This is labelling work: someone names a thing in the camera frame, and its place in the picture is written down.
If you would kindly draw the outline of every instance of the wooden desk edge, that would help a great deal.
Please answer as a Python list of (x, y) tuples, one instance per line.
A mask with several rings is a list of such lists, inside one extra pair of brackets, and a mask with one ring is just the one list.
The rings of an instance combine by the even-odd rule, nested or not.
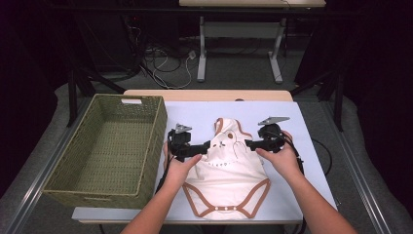
[(289, 91), (273, 90), (127, 90), (128, 96), (162, 96), (170, 101), (278, 100), (293, 101)]

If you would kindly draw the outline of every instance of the basket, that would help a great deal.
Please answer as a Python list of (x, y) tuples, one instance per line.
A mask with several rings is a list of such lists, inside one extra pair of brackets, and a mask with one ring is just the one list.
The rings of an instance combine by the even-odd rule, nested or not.
[(43, 192), (71, 207), (142, 209), (167, 119), (162, 97), (95, 95)]

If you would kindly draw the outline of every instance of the table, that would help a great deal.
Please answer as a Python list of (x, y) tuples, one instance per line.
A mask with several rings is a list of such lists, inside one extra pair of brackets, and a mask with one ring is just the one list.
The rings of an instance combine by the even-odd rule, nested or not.
[[(322, 8), (324, 0), (179, 0), (183, 7), (250, 7), (250, 8)], [(282, 41), (286, 19), (280, 22), (224, 22), (205, 21), (200, 17), (200, 62), (198, 82), (206, 79), (207, 50), (206, 37), (267, 38), (275, 39), (273, 51), (268, 53), (273, 76), (277, 84), (282, 83), (282, 74), (277, 54)]]
[[(288, 116), (289, 121), (280, 123), (282, 129), (286, 129), (294, 135), (295, 145), (302, 154), (304, 169), (307, 179), (320, 192), (320, 194), (335, 208), (334, 199), (323, 175), (316, 151), (312, 145), (310, 136), (304, 123), (304, 119), (296, 102), (292, 101), (287, 91), (126, 91), (125, 95), (158, 96), (162, 95), (166, 101), (168, 112), (167, 131), (174, 128), (177, 121), (181, 124), (193, 127), (192, 144), (202, 143), (213, 135), (213, 121), (219, 114), (233, 115), (243, 125), (246, 132), (258, 139), (257, 123), (269, 115)], [(161, 158), (158, 169), (159, 178), (163, 173)], [(178, 192), (165, 223), (299, 223), (302, 213), (286, 181), (272, 168), (270, 163), (264, 162), (264, 169), (272, 181), (270, 191), (264, 200), (255, 218), (244, 220), (211, 221), (197, 218), (193, 215), (188, 201), (182, 191)], [(72, 218), (83, 223), (128, 223), (139, 212), (131, 209), (104, 209), (104, 208), (75, 208)]]

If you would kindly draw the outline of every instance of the person's right hand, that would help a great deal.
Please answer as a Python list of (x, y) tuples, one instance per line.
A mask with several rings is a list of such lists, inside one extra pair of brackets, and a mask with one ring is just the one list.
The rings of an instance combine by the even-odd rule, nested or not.
[[(291, 134), (286, 131), (282, 132), (292, 140)], [(302, 175), (294, 150), (288, 143), (285, 143), (282, 150), (278, 153), (271, 153), (262, 148), (256, 148), (255, 152), (270, 161), (277, 172), (285, 179), (291, 176)]]

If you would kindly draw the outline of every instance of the baby bodysuit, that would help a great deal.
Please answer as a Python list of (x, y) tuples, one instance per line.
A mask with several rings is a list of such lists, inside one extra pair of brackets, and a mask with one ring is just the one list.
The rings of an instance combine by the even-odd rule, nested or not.
[(262, 162), (245, 145), (252, 136), (238, 120), (219, 118), (207, 154), (189, 172), (183, 190), (195, 216), (206, 219), (255, 217), (270, 188)]

